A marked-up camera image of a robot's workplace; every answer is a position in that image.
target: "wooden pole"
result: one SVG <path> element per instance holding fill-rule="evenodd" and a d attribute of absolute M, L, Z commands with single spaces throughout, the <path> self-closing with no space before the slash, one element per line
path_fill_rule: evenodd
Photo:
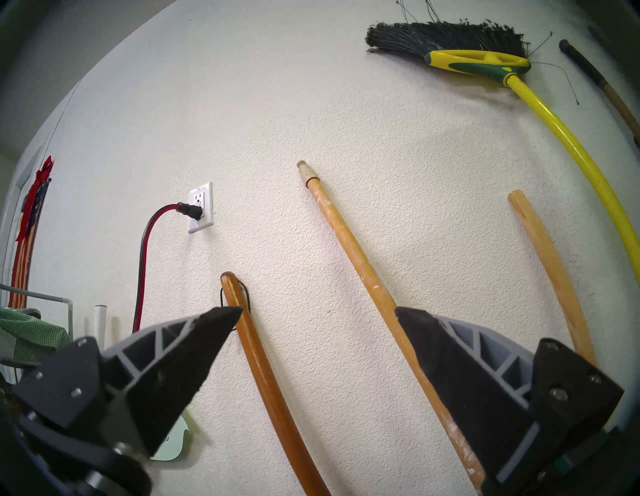
<path fill-rule="evenodd" d="M 562 260 L 558 256 L 545 227 L 536 215 L 527 197 L 519 189 L 509 193 L 509 203 L 518 216 L 518 220 L 527 232 L 533 248 L 538 254 L 542 266 L 547 272 L 551 286 L 556 292 L 558 302 L 564 312 L 566 325 L 573 341 L 575 352 L 593 365 L 597 365 L 593 353 L 593 345 L 589 337 L 589 328 L 584 320 L 578 297 L 573 290 L 571 279 L 564 269 Z"/>
<path fill-rule="evenodd" d="M 291 417 L 287 403 L 284 401 L 251 314 L 247 309 L 238 279 L 232 272 L 225 272 L 220 276 L 220 282 L 227 303 L 233 307 L 243 308 L 240 320 L 236 324 L 240 343 L 242 343 L 246 359 L 249 362 L 255 384 L 258 386 L 260 396 L 262 396 L 264 407 L 269 414 L 278 439 L 280 439 L 282 449 L 289 459 L 291 468 L 293 468 L 307 496 L 331 496 L 302 437 L 300 437 L 300 432 Z"/>
<path fill-rule="evenodd" d="M 469 476 L 469 479 L 471 479 L 471 483 L 479 493 L 480 486 L 482 485 L 485 477 L 484 468 L 480 464 L 476 454 L 471 449 L 471 446 L 469 446 L 467 439 L 453 421 L 451 414 L 444 404 L 442 404 L 440 397 L 427 379 L 427 376 L 422 372 L 422 369 L 418 364 L 418 359 L 415 356 L 413 346 L 411 345 L 409 338 L 404 333 L 402 326 L 396 319 L 394 310 L 397 305 L 393 297 L 391 297 L 391 294 L 387 291 L 384 283 L 380 277 L 378 277 L 378 274 L 376 274 L 375 269 L 369 263 L 366 254 L 358 244 L 358 240 L 349 229 L 349 226 L 347 226 L 347 223 L 340 215 L 340 212 L 326 194 L 326 191 L 322 187 L 322 184 L 320 184 L 320 180 L 316 173 L 304 161 L 300 161 L 298 163 L 298 169 L 300 170 L 303 182 L 307 185 L 309 191 L 311 191 L 311 194 L 320 207 L 320 210 L 324 214 L 324 218 L 326 218 L 327 222 L 333 229 L 335 237 L 338 238 L 343 250 L 349 257 L 353 267 L 356 269 L 358 276 L 360 276 L 360 280 L 367 289 L 369 296 L 376 304 L 380 315 L 391 331 L 397 345 L 400 347 L 404 358 L 409 363 L 413 374 L 418 379 L 422 390 L 436 412 L 447 436 L 449 436 L 462 465 L 465 467 L 467 475 Z"/>

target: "power cord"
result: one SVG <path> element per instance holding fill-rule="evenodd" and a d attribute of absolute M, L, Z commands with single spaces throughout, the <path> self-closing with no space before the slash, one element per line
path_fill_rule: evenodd
<path fill-rule="evenodd" d="M 140 319 L 142 318 L 142 304 L 145 300 L 145 273 L 147 270 L 147 244 L 149 242 L 149 235 L 153 229 L 156 221 L 166 212 L 175 210 L 191 217 L 192 219 L 200 220 L 202 217 L 202 208 L 197 205 L 189 205 L 184 203 L 177 203 L 171 205 L 165 205 L 159 209 L 155 214 L 151 216 L 145 232 L 142 235 L 142 242 L 140 243 L 140 264 L 138 266 L 138 295 L 136 298 L 136 312 L 133 317 L 133 332 L 140 330 Z"/>

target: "broom bristles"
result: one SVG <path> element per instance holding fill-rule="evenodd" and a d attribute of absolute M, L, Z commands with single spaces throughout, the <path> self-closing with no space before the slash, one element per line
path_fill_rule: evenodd
<path fill-rule="evenodd" d="M 509 26 L 491 21 L 469 24 L 450 22 L 380 22 L 369 27 L 365 41 L 371 52 L 391 52 L 424 58 L 435 50 L 484 50 L 526 58 L 528 43 Z"/>

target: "red bow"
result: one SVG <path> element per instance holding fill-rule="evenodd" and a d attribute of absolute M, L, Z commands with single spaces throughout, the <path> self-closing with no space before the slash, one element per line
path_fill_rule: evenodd
<path fill-rule="evenodd" d="M 41 170 L 36 171 L 36 180 L 31 185 L 29 193 L 27 193 L 27 199 L 24 202 L 24 208 L 22 210 L 22 219 L 20 220 L 20 232 L 16 241 L 22 241 L 27 236 L 27 229 L 29 227 L 29 219 L 31 218 L 31 210 L 33 209 L 33 202 L 36 198 L 36 194 L 45 181 L 49 178 L 49 174 L 53 169 L 53 160 L 51 155 L 45 160 Z"/>

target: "white outlet cover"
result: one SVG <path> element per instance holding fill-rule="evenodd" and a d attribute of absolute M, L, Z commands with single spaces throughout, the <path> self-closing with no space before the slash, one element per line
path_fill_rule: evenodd
<path fill-rule="evenodd" d="M 213 225 L 213 207 L 211 200 L 212 184 L 208 182 L 199 188 L 192 189 L 189 192 L 187 202 L 189 205 L 197 205 L 202 208 L 202 217 L 200 220 L 189 217 L 189 233 L 199 231 L 205 227 Z"/>

